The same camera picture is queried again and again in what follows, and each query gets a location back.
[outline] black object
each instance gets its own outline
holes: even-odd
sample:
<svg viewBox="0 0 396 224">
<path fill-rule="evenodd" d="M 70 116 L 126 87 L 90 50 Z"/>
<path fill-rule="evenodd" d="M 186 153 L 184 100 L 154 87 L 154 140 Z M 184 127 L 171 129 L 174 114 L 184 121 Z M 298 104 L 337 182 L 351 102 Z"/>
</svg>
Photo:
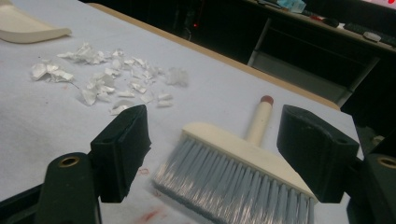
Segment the black object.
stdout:
<svg viewBox="0 0 396 224">
<path fill-rule="evenodd" d="M 91 142 L 86 155 L 63 155 L 49 164 L 42 185 L 0 202 L 0 223 L 102 223 L 98 197 L 120 203 L 149 152 L 147 109 L 122 111 Z"/>
<path fill-rule="evenodd" d="M 330 25 L 331 27 L 334 27 L 334 28 L 336 28 L 340 24 L 340 22 L 338 20 L 332 19 L 332 18 L 324 18 L 322 20 L 322 22 L 325 23 L 326 25 Z"/>
<path fill-rule="evenodd" d="M 396 131 L 364 161 L 359 144 L 315 114 L 284 105 L 279 152 L 322 203 L 350 196 L 350 223 L 396 223 Z"/>
<path fill-rule="evenodd" d="M 349 23 L 345 24 L 344 25 L 344 29 L 346 29 L 348 31 L 351 31 L 353 33 L 359 34 L 359 35 L 363 35 L 365 32 L 370 32 L 370 33 L 379 35 L 379 36 L 381 36 L 381 39 L 379 40 L 379 42 L 391 45 L 391 46 L 396 48 L 396 37 L 394 37 L 394 36 L 382 34 L 382 33 L 378 32 L 378 31 L 375 31 L 373 29 L 369 29 L 367 27 L 358 25 L 358 24 L 353 23 L 353 22 L 349 22 Z"/>
</svg>

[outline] brush handle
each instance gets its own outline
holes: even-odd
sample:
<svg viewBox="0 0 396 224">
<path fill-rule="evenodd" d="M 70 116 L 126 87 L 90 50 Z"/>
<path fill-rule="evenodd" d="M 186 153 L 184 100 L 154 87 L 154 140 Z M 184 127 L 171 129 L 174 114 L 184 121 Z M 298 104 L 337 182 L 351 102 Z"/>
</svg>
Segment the brush handle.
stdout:
<svg viewBox="0 0 396 224">
<path fill-rule="evenodd" d="M 257 105 L 253 121 L 250 123 L 245 140 L 256 147 L 262 145 L 262 137 L 264 136 L 265 128 L 271 115 L 273 103 L 274 99 L 271 96 L 263 96 Z"/>
</svg>

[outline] brush bristles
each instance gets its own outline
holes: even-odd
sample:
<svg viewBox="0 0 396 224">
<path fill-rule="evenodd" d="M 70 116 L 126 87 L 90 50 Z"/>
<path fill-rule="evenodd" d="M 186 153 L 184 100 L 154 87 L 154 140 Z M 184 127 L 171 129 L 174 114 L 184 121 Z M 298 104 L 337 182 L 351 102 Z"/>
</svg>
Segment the brush bristles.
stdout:
<svg viewBox="0 0 396 224">
<path fill-rule="evenodd" d="M 215 223 L 314 223 L 314 199 L 189 137 L 154 183 Z"/>
</svg>

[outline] computer mouse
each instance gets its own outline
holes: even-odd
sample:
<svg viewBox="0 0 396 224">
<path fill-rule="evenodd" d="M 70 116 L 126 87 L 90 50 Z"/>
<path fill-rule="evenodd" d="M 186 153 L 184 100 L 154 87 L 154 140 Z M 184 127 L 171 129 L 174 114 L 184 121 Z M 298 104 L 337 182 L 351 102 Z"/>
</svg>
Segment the computer mouse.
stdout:
<svg viewBox="0 0 396 224">
<path fill-rule="evenodd" d="M 325 23 L 326 25 L 330 25 L 331 27 L 334 27 L 334 28 L 336 28 L 340 24 L 340 22 L 338 20 L 332 19 L 332 18 L 324 18 L 322 20 L 322 22 Z"/>
</svg>

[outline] white tabletop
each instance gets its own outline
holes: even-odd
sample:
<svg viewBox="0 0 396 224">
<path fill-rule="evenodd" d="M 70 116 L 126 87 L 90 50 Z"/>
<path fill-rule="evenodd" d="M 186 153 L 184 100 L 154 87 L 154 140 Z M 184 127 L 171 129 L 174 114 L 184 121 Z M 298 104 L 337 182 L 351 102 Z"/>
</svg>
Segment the white tabletop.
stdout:
<svg viewBox="0 0 396 224">
<path fill-rule="evenodd" d="M 151 186 L 151 175 L 166 161 L 175 147 L 183 125 L 193 121 L 213 123 L 244 137 L 255 105 L 260 98 L 275 99 L 262 147 L 277 153 L 276 137 L 284 104 L 312 111 L 358 141 L 350 117 L 291 91 L 240 71 L 228 64 L 188 49 L 142 28 L 120 21 L 76 0 L 13 0 L 13 4 L 57 27 L 72 30 L 70 36 L 35 44 L 13 44 L 0 40 L 0 201 L 43 182 L 47 165 L 69 152 L 90 151 L 90 142 L 114 119 L 112 102 L 81 102 L 84 88 L 94 73 L 109 63 L 71 63 L 56 55 L 75 51 L 83 42 L 95 49 L 122 49 L 128 56 L 146 60 L 168 70 L 181 68 L 190 76 L 188 87 L 168 86 L 160 79 L 149 87 L 153 93 L 166 91 L 174 105 L 158 108 L 147 104 L 151 151 L 132 184 L 130 194 L 120 204 L 101 204 L 104 223 L 206 223 L 205 219 Z M 74 85 L 31 79 L 31 67 L 48 59 L 75 76 Z M 124 72 L 116 88 L 125 87 L 131 75 Z M 132 98 L 136 105 L 143 104 Z M 347 223 L 347 197 L 342 204 L 316 205 L 316 223 Z"/>
</svg>

